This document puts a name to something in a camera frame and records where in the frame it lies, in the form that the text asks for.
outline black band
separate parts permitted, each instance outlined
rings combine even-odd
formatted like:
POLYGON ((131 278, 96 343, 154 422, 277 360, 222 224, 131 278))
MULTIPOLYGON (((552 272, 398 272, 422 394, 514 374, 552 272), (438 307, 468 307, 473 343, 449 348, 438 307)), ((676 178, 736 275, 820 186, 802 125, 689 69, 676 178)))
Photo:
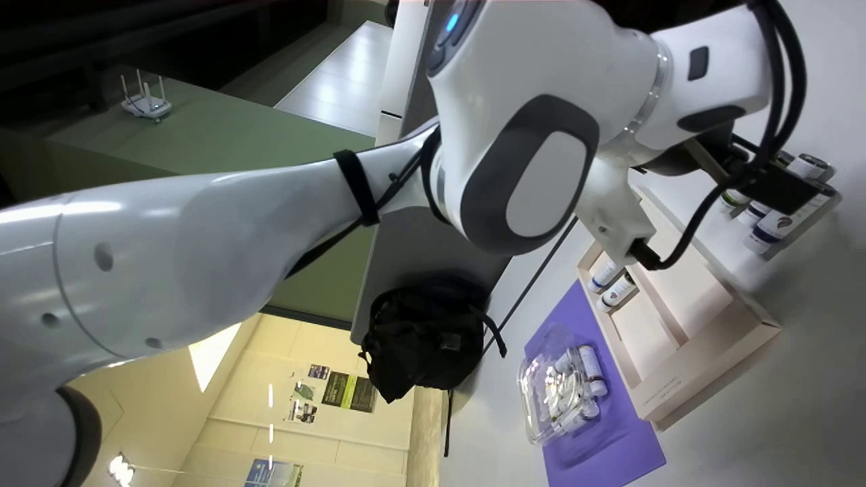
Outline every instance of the black band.
POLYGON ((628 253, 633 259, 640 259, 648 270, 661 270, 664 268, 661 257, 652 252, 652 247, 644 238, 633 240, 628 253))
POLYGON ((759 240, 764 240, 764 244, 779 244, 783 238, 776 238, 776 236, 772 236, 772 232, 766 232, 764 228, 752 228, 752 236, 759 238, 759 240))
POLYGON ((499 355, 507 356, 510 355, 510 347, 505 340, 505 332, 496 326, 496 321, 490 316, 483 316, 486 326, 490 329, 496 347, 499 347, 499 355))
POLYGON ((357 155, 354 152, 337 152, 334 156, 341 165, 341 172, 354 195, 354 203, 360 207, 360 221, 366 228, 379 224, 376 196, 375 196, 371 180, 369 180, 357 155))
POLYGON ((57 394, 65 399, 76 418, 76 451, 70 467, 62 478, 62 487, 80 487, 89 477, 93 466, 97 462, 104 445, 104 422, 100 412, 73 386, 59 386, 57 394))
POLYGON ((467 180, 460 221, 468 240, 490 253, 514 257, 555 238, 571 219, 578 196, 582 195, 599 148, 599 129, 599 122, 587 110, 563 96, 540 95, 528 99, 496 136, 494 145, 483 155, 483 161, 467 180), (571 136, 584 145, 584 159, 575 161, 575 169, 582 169, 579 184, 571 191, 571 203, 557 207, 560 215, 548 232, 518 236, 507 215, 510 201, 548 138, 555 133, 571 136))
POLYGON ((438 221, 449 224, 449 219, 438 210, 438 203, 437 203, 433 186, 431 186, 431 184, 433 184, 433 178, 431 178, 433 155, 426 156, 426 161, 422 161, 426 195, 427 195, 427 205, 431 205, 433 215, 437 215, 438 221))

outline black cable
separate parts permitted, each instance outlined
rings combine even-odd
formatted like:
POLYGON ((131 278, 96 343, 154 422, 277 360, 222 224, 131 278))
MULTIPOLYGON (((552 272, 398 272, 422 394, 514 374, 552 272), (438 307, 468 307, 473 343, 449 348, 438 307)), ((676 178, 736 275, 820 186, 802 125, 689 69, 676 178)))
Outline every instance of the black cable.
POLYGON ((776 145, 775 145, 776 152, 783 152, 783 145, 789 142, 789 138, 793 136, 793 129, 805 114, 808 88, 809 88, 809 69, 808 69, 805 46, 797 36, 797 27, 793 27, 789 10, 779 2, 770 2, 770 7, 772 7, 772 19, 779 30, 785 53, 789 53, 790 87, 793 87, 789 117, 785 117, 783 129, 776 133, 776 145))
MULTIPOLYGON (((385 195, 376 201, 376 210, 381 210, 404 186, 406 180, 437 155, 442 142, 438 126, 426 138, 426 145, 419 152, 415 152, 415 156, 404 165, 400 172, 392 176, 392 184, 385 188, 385 195)), ((337 244, 341 244, 350 232, 354 232, 362 224, 362 215, 354 219, 350 228, 345 228, 341 232, 337 232, 334 238, 316 244, 314 248, 310 248, 296 268, 287 272, 296 275, 304 268, 310 268, 312 261, 316 261, 325 252, 330 252, 337 244)))
POLYGON ((449 219, 438 210, 438 203, 433 196, 433 156, 422 165, 422 178, 426 178, 426 195, 427 195, 433 215, 438 221, 449 224, 449 219))
POLYGON ((445 412, 445 445, 442 456, 453 455, 453 416, 456 416, 456 389, 449 389, 449 408, 445 412))
POLYGON ((505 316, 505 321, 499 325, 499 332, 505 332, 514 316, 514 311, 522 306, 522 301, 532 294, 532 290, 537 286, 537 282, 541 278, 541 272, 548 270, 548 264, 552 261, 552 257, 563 248, 567 238, 571 236, 571 230, 578 228, 578 215, 571 215, 571 221, 567 224, 567 230, 560 232, 557 244, 551 248, 551 253, 544 257, 544 261, 537 268, 533 278, 522 286, 521 298, 513 302, 510 313, 505 316))
POLYGON ((755 152, 755 159, 743 167, 740 172, 733 172, 729 180, 724 180, 720 186, 714 186, 705 201, 702 205, 695 207, 694 219, 689 221, 689 228, 682 230, 674 252, 661 259, 649 247, 648 240, 637 240, 630 253, 637 253, 641 259, 644 268, 649 270, 667 270, 667 268, 674 268, 682 253, 689 252, 689 247, 694 244, 699 228, 705 224, 710 207, 714 205, 714 201, 720 195, 725 195, 729 188, 733 186, 743 186, 748 184, 752 176, 759 176, 776 155, 776 133, 779 133, 779 122, 783 122, 783 110, 785 110, 785 64, 783 64, 783 46, 779 46, 779 36, 776 36, 776 27, 775 27, 775 17, 770 13, 770 6, 766 2, 752 2, 749 6, 755 19, 759 19, 759 27, 762 27, 762 36, 764 36, 764 44, 766 44, 766 53, 770 53, 770 67, 772 67, 772 106, 770 106, 770 117, 766 117, 766 129, 764 129, 764 138, 762 138, 762 145, 755 152))
POLYGON ((745 145, 748 152, 759 155, 759 145, 752 141, 748 141, 748 138, 743 138, 736 133, 730 138, 733 138, 736 145, 745 145))
POLYGON ((334 159, 338 161, 348 184, 350 184, 350 188, 354 195, 354 203, 360 207, 360 221, 366 228, 379 224, 376 196, 375 196, 369 172, 362 169, 360 156, 354 152, 334 152, 334 159))

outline shelf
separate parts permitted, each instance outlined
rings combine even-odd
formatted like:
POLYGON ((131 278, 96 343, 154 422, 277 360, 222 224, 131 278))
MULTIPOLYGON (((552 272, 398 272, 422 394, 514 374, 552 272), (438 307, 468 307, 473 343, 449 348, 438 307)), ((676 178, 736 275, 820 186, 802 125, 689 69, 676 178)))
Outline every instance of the shelf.
MULTIPOLYGON (((667 215, 670 224, 676 228, 676 238, 680 230, 689 228, 702 201, 714 188, 714 180, 702 169, 674 178, 657 172, 630 172, 630 184, 641 196, 656 203, 656 207, 667 215)), ((802 232, 816 228, 829 210, 839 205, 839 201, 841 195, 833 191, 829 196, 820 195, 812 203, 808 203, 812 207, 812 215, 797 230, 797 236, 789 238, 789 244, 793 244, 802 232)), ((748 238, 748 224, 729 219, 718 207, 712 207, 702 230, 695 232, 694 247, 710 261, 710 270, 718 278, 743 293, 752 293, 755 283, 762 283, 776 261, 755 253, 748 247, 748 238)), ((652 238, 652 247, 661 252, 674 248, 674 244, 676 240, 652 238)))
MULTIPOLYGON (((657 228, 657 247, 674 247, 676 224, 652 196, 641 205, 657 228)), ((657 429, 748 370, 779 336, 779 326, 714 270, 702 247, 690 247, 682 261, 664 272, 628 264, 640 294, 618 311, 607 311, 590 286, 594 268, 603 259, 602 247, 594 247, 579 259, 579 278, 640 416, 657 429)))

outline green surface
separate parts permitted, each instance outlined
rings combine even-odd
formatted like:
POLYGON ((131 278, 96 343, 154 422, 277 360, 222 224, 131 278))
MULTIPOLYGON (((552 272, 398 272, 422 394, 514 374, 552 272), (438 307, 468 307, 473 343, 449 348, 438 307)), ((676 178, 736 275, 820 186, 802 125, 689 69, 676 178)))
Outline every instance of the green surface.
MULTIPOLYGON (((54 133, 50 141, 20 141, 8 136, 8 141, 16 141, 12 145, 21 156, 3 159, 26 159, 28 155, 30 169, 26 172, 30 176, 21 178, 28 178, 30 195, 51 195, 57 188, 174 172, 304 165, 325 159, 338 148, 366 148, 375 142, 366 136, 316 125, 257 103, 181 82, 165 84, 177 103, 177 114, 162 125, 132 118, 120 107, 112 107, 54 133)), ((352 321, 371 240, 371 230, 350 236, 320 261, 283 283, 272 302, 277 307, 352 321)))

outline white table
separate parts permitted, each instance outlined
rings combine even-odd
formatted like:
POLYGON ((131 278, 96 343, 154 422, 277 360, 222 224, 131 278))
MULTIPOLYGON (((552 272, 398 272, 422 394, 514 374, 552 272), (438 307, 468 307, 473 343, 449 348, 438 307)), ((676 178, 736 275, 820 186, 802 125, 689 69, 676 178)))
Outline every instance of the white table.
MULTIPOLYGON (((445 487, 548 485, 541 445, 526 435, 518 375, 522 347, 578 282, 578 259, 590 244, 590 232, 575 224, 505 329, 510 356, 500 360, 494 347, 476 375, 456 394, 453 455, 442 459, 445 487)), ((555 240, 528 257, 513 259, 494 290, 490 316, 496 321, 510 313, 552 247, 555 240)))
POLYGON ((273 107, 376 138, 391 36, 366 22, 273 107))

